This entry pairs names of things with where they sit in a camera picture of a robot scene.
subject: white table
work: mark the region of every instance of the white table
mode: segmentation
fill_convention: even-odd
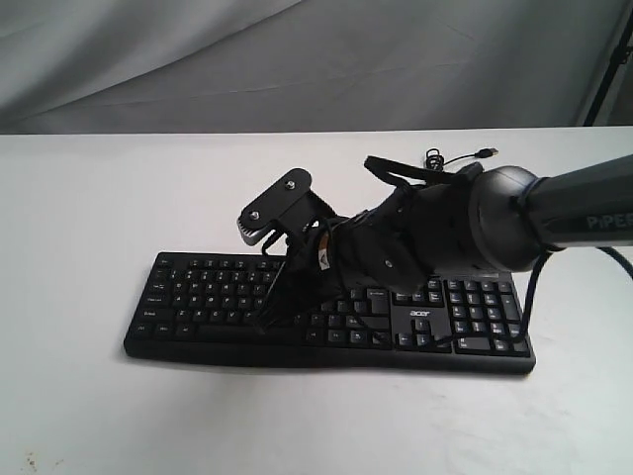
[[[295,166],[337,212],[371,207],[391,189],[365,156],[432,146],[552,175],[631,153],[633,128],[0,137],[0,473],[631,473],[633,287],[593,249],[545,267],[527,378],[123,353],[160,250],[254,251],[235,218]]]

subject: black keyboard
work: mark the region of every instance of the black keyboard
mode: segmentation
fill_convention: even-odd
[[[282,259],[161,252],[126,335],[126,352],[146,359],[251,367],[493,373],[528,373],[534,367],[529,338],[519,344],[493,337],[430,344],[469,331],[515,335],[521,310],[509,274],[439,276],[414,295],[351,289],[351,302],[326,302],[261,334],[251,323]]]

